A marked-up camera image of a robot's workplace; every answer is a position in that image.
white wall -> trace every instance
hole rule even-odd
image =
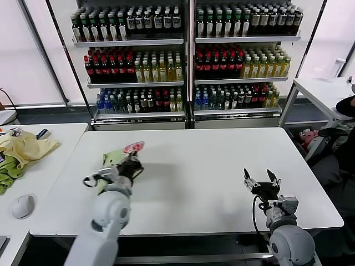
[[[1,4],[0,87],[16,105],[62,104],[17,2]],[[0,101],[10,104],[2,93]]]

person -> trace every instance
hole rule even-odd
[[[355,117],[355,95],[338,102],[337,111]],[[355,215],[355,127],[348,140],[312,168],[342,217]]]

blue bottle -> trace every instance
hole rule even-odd
[[[208,110],[209,109],[209,96],[207,92],[204,94],[204,100],[202,104],[202,110]]]

yellow cloth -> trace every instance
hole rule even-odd
[[[19,161],[17,169],[22,169],[29,161],[42,158],[59,145],[58,141],[36,140],[32,133],[21,131],[20,136],[13,137],[13,132],[0,136],[0,152]]]

metal frame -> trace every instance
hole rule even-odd
[[[29,12],[29,10],[27,8],[27,5],[26,5],[24,0],[17,0],[17,4],[18,4],[18,6],[19,6],[19,8],[21,10],[22,16],[24,17],[24,20],[25,20],[25,22],[27,24],[29,32],[30,32],[30,34],[31,34],[31,36],[32,36],[32,38],[34,40],[34,43],[37,46],[37,49],[38,49],[38,51],[39,51],[39,53],[40,53],[40,55],[41,55],[41,57],[43,59],[44,65],[47,68],[48,73],[49,73],[50,77],[53,80],[54,86],[57,89],[60,97],[62,98],[63,103],[67,104],[68,103],[68,99],[67,99],[67,97],[65,97],[65,94],[64,94],[64,91],[62,89],[62,86],[60,85],[60,82],[58,80],[57,75],[55,74],[53,66],[50,63],[50,60],[48,58],[48,54],[45,51],[43,43],[42,43],[42,41],[40,39],[40,36],[39,36],[39,34],[37,32],[37,29],[36,29],[36,27],[34,25],[34,22],[32,20],[31,14],[30,14],[30,12]]]

